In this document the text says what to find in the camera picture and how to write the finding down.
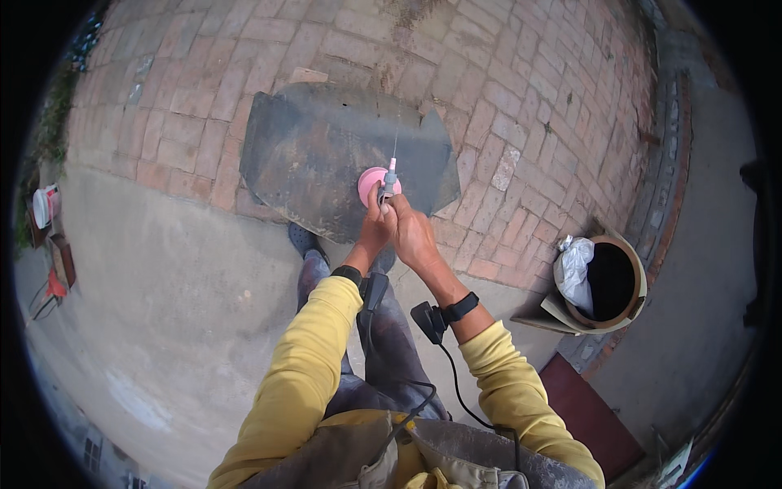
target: window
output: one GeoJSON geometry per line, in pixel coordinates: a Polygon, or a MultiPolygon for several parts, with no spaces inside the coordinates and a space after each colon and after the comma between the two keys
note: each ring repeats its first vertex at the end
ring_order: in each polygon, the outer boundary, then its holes
{"type": "Polygon", "coordinates": [[[84,441],[84,464],[90,472],[98,473],[100,467],[100,445],[87,438],[84,441]]]}

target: black wristband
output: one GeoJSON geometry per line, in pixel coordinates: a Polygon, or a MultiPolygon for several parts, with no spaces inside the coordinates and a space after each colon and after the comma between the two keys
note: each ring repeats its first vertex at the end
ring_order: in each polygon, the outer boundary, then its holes
{"type": "Polygon", "coordinates": [[[364,277],[361,276],[361,272],[358,271],[358,268],[351,267],[350,265],[342,265],[332,272],[332,277],[345,277],[356,284],[356,287],[361,291],[361,282],[364,280],[364,277]]]}
{"type": "Polygon", "coordinates": [[[460,321],[468,312],[478,307],[479,301],[480,299],[475,295],[475,292],[470,292],[464,299],[442,310],[443,320],[446,324],[460,321]]]}

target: dark grey pants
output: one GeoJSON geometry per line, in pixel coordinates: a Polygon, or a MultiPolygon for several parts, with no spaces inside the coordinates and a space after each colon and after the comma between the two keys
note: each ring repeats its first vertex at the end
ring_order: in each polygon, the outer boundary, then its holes
{"type": "MultiPolygon", "coordinates": [[[[379,268],[372,271],[385,273],[379,268]]],[[[304,256],[304,266],[299,275],[297,311],[307,303],[307,298],[317,283],[328,275],[328,265],[321,254],[315,250],[308,251],[304,256]]],[[[394,297],[390,284],[380,303],[380,308],[372,319],[373,350],[370,351],[367,346],[367,325],[357,326],[361,346],[366,355],[364,364],[366,380],[353,374],[345,352],[339,387],[326,406],[324,419],[340,412],[364,408],[388,409],[396,412],[412,411],[429,396],[431,389],[410,385],[402,379],[430,382],[418,358],[410,326],[407,324],[402,307],[394,297]]],[[[429,419],[450,418],[437,396],[420,413],[420,416],[429,419]]]]}

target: pink grinding wheel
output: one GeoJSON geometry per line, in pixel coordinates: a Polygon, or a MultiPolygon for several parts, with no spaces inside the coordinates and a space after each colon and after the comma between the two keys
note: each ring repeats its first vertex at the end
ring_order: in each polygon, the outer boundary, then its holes
{"type": "MultiPolygon", "coordinates": [[[[388,168],[372,167],[362,173],[358,178],[358,196],[361,198],[361,203],[364,207],[369,207],[367,205],[367,196],[369,195],[372,186],[376,181],[382,180],[388,172],[388,168]]],[[[396,183],[393,184],[393,192],[394,194],[402,193],[402,184],[399,182],[399,178],[397,178],[396,183]]]]}

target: shoe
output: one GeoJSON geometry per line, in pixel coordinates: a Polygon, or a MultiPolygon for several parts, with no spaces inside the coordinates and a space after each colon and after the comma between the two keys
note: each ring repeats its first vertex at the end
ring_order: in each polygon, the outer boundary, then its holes
{"type": "Polygon", "coordinates": [[[388,275],[391,271],[391,267],[396,263],[396,252],[393,250],[393,246],[387,244],[378,256],[375,257],[375,261],[372,262],[372,266],[369,268],[371,271],[380,271],[384,275],[388,275]]]}
{"type": "Polygon", "coordinates": [[[288,223],[288,238],[291,240],[291,244],[294,248],[296,248],[296,251],[299,252],[302,258],[304,258],[304,255],[307,254],[307,251],[315,250],[321,254],[324,260],[326,260],[326,264],[331,266],[328,261],[328,257],[326,256],[326,252],[323,251],[321,244],[317,241],[317,236],[315,233],[307,231],[305,228],[302,228],[295,222],[291,221],[288,223]]]}

